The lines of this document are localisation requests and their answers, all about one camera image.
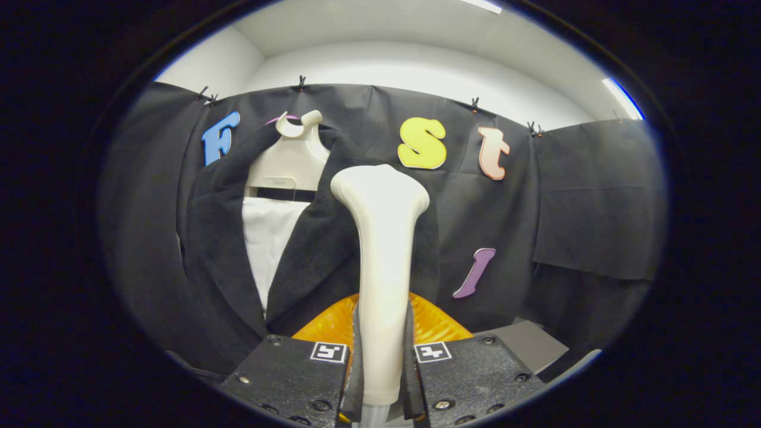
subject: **plastic hanger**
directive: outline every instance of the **plastic hanger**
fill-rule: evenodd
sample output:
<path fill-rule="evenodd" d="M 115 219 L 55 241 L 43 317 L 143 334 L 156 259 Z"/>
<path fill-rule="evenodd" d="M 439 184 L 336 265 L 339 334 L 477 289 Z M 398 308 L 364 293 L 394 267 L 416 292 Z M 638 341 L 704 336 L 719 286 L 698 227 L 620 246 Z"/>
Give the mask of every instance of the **plastic hanger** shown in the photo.
<path fill-rule="evenodd" d="M 294 125 L 284 112 L 275 128 L 280 139 L 251 164 L 246 180 L 248 196 L 256 196 L 260 187 L 317 191 L 330 151 L 320 141 L 317 127 L 323 121 L 318 110 L 301 117 Z"/>

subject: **black cloth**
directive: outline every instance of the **black cloth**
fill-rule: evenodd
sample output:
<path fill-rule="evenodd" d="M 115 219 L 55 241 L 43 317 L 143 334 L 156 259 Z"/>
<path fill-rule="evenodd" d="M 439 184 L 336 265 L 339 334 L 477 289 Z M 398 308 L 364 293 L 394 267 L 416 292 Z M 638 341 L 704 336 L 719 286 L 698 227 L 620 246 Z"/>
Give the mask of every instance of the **black cloth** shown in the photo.
<path fill-rule="evenodd" d="M 641 120 L 606 120 L 537 138 L 537 269 L 520 316 L 569 351 L 552 378 L 604 350 L 648 295 L 667 234 L 659 142 Z"/>
<path fill-rule="evenodd" d="M 240 200 L 233 198 L 239 191 L 242 195 L 242 184 L 237 184 L 240 189 L 219 187 L 206 177 L 204 193 L 193 190 L 201 183 L 196 183 L 197 178 L 217 171 L 220 167 L 213 165 L 225 158 L 228 160 L 220 165 L 231 162 L 231 155 L 238 153 L 264 123 L 283 111 L 301 116 L 314 109 L 323 113 L 325 126 L 320 127 L 320 138 L 326 147 L 331 148 L 339 139 L 338 131 L 344 135 L 346 151 L 351 152 L 344 156 L 351 159 L 344 159 L 345 164 L 388 163 L 413 174 L 426 186 L 435 201 L 432 224 L 438 225 L 438 250 L 431 251 L 431 257 L 438 259 L 441 275 L 436 292 L 424 297 L 471 331 L 504 327 L 516 315 L 551 324 L 563 314 L 574 313 L 573 308 L 577 313 L 605 314 L 614 309 L 612 303 L 587 292 L 586 286 L 579 286 L 575 300 L 570 300 L 571 296 L 569 300 L 556 299 L 556 288 L 576 284 L 582 272 L 590 278 L 617 279 L 622 284 L 620 292 L 635 298 L 640 292 L 632 284 L 648 281 L 655 273 L 664 237 L 666 195 L 658 146 L 646 122 L 584 123 L 532 138 L 525 126 L 488 111 L 474 113 L 469 105 L 393 88 L 311 85 L 303 92 L 274 88 L 204 105 L 203 99 L 196 100 L 191 91 L 153 83 L 118 129 L 113 155 L 104 170 L 104 188 L 109 189 L 103 192 L 101 203 L 105 251 L 115 267 L 117 286 L 146 330 L 160 346 L 198 369 L 228 370 L 231 359 L 221 356 L 230 353 L 228 347 L 239 359 L 255 341 L 251 337 L 260 337 L 271 328 L 293 331 L 311 319 L 306 314 L 315 314 L 315 308 L 325 308 L 345 294 L 314 291 L 319 286 L 304 291 L 298 285 L 299 276 L 342 278 L 339 283 L 358 284 L 358 265 L 353 258 L 347 257 L 336 266 L 333 262 L 322 267 L 305 264 L 301 258 L 306 257 L 295 254 L 316 250 L 310 250 L 307 242 L 301 247 L 291 245 L 277 280 L 292 288 L 272 291 L 275 294 L 270 296 L 269 306 L 274 310 L 270 313 L 268 309 L 267 315 L 274 318 L 257 325 L 253 320 L 261 318 L 255 309 L 259 298 L 241 244 L 242 232 L 224 238 L 227 225 L 242 222 Z M 201 136 L 233 111 L 240 114 L 240 123 L 231 128 L 231 152 L 204 172 Z M 440 168 L 413 170 L 400 164 L 396 153 L 401 143 L 399 131 L 410 117 L 436 119 L 444 125 L 446 136 L 441 141 L 447 148 L 447 160 Z M 500 129 L 510 145 L 510 154 L 500 157 L 506 172 L 503 180 L 492 180 L 480 170 L 480 126 Z M 251 150 L 248 155 L 254 156 L 260 149 Z M 192 190 L 217 206 L 216 212 L 196 210 L 196 217 L 209 217 L 196 220 L 196 226 L 207 228 L 201 238 L 188 235 L 193 229 L 189 227 Z M 342 212 L 321 209 L 311 221 L 329 224 L 328 219 L 335 221 Z M 216 223 L 204 222 L 217 215 L 231 216 L 232 222 L 214 226 L 218 230 L 210 229 L 209 224 Z M 171 229 L 177 231 L 180 248 L 196 247 L 194 261 L 184 257 L 188 279 L 183 275 L 177 237 Z M 318 229 L 302 230 L 299 235 L 307 240 Z M 342 233 L 319 230 L 323 234 L 316 235 L 315 241 L 331 242 L 332 238 L 325 237 Z M 453 299 L 452 293 L 467 277 L 473 254 L 480 248 L 496 249 L 495 257 L 477 283 L 476 292 Z M 227 251 L 230 256 L 203 268 L 192 266 L 199 260 L 206 264 L 211 260 L 211 255 L 199 259 L 202 251 Z M 329 248 L 327 252 L 332 255 L 321 257 L 333 260 L 346 249 Z M 537 265 L 565 269 L 540 279 L 538 273 L 543 267 L 536 278 L 532 276 Z M 333 270 L 318 273 L 318 267 Z M 233 285 L 227 280 L 214 289 L 197 285 L 228 276 Z M 220 318 L 217 312 L 232 308 L 220 290 L 235 290 L 236 282 L 248 284 L 246 289 L 239 285 L 237 294 L 229 298 L 239 310 L 235 317 Z M 629 308 L 621 308 L 622 318 L 629 316 Z M 619 329 L 617 323 L 591 324 L 570 315 L 563 323 L 563 334 L 570 336 L 562 341 L 581 346 L 579 353 L 592 346 L 584 345 L 584 337 L 614 337 Z M 228 344 L 220 351 L 212 342 Z"/>
<path fill-rule="evenodd" d="M 193 307 L 175 233 L 177 183 L 204 101 L 153 83 L 114 130 L 98 191 L 103 257 L 148 336 L 192 366 L 213 357 Z"/>
<path fill-rule="evenodd" d="M 354 220 L 330 191 L 342 169 L 380 162 L 323 127 L 330 147 L 314 201 L 299 216 L 275 271 L 266 320 L 250 269 L 241 215 L 249 166 L 279 138 L 270 123 L 233 145 L 203 168 L 193 185 L 187 213 L 185 268 L 216 356 L 200 369 L 229 373 L 267 334 L 292 335 L 336 301 L 359 291 L 359 239 Z M 396 168 L 419 181 L 414 171 Z M 415 226 L 410 291 L 435 300 L 438 292 L 436 205 Z"/>
<path fill-rule="evenodd" d="M 537 263 L 653 280 L 666 238 L 658 140 L 641 120 L 554 129 L 537 139 Z"/>
<path fill-rule="evenodd" d="M 231 128 L 232 146 L 256 132 L 284 111 L 301 117 L 311 110 L 323 114 L 325 126 L 350 139 L 368 161 L 414 171 L 437 203 L 438 259 L 441 283 L 439 308 L 471 331 L 504 327 L 513 322 L 531 284 L 533 248 L 539 218 L 539 179 L 534 141 L 527 127 L 486 110 L 473 112 L 469 104 L 442 97 L 366 85 L 308 85 L 273 88 L 225 98 L 202 112 L 190 138 L 177 198 L 177 224 L 186 244 L 184 218 L 197 174 L 204 168 L 202 135 L 232 112 L 240 123 Z M 396 152 L 400 127 L 411 117 L 441 122 L 441 142 L 447 159 L 435 170 L 405 168 Z M 500 129 L 510 154 L 500 157 L 503 180 L 492 180 L 479 166 L 483 137 L 480 126 Z M 495 258 L 481 276 L 476 292 L 454 299 L 480 248 L 496 249 Z"/>

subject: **binder clip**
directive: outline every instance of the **binder clip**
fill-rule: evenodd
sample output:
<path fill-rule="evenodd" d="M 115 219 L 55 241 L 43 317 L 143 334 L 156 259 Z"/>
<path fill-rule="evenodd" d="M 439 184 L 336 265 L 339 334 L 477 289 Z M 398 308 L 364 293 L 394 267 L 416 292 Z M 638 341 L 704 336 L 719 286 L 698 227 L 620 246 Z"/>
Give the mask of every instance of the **binder clip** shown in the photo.
<path fill-rule="evenodd" d="M 208 100 L 209 97 L 203 96 L 203 93 L 206 92 L 207 89 L 209 89 L 208 85 L 204 86 L 203 89 L 198 94 L 196 94 L 196 100 L 200 100 L 201 98 Z"/>
<path fill-rule="evenodd" d="M 528 132 L 529 132 L 529 134 L 531 134 L 531 136 L 532 136 L 532 137 L 539 137 L 539 138 L 542 138 L 542 133 L 544 132 L 544 130 L 542 129 L 542 126 L 541 126 L 541 125 L 538 125 L 538 124 L 537 124 L 537 128 L 538 128 L 539 130 L 538 130 L 538 131 L 536 131 L 536 130 L 533 128 L 533 124 L 534 124 L 534 121 L 532 121 L 531 123 L 528 123 L 528 122 L 526 122 L 526 124 L 528 125 Z"/>

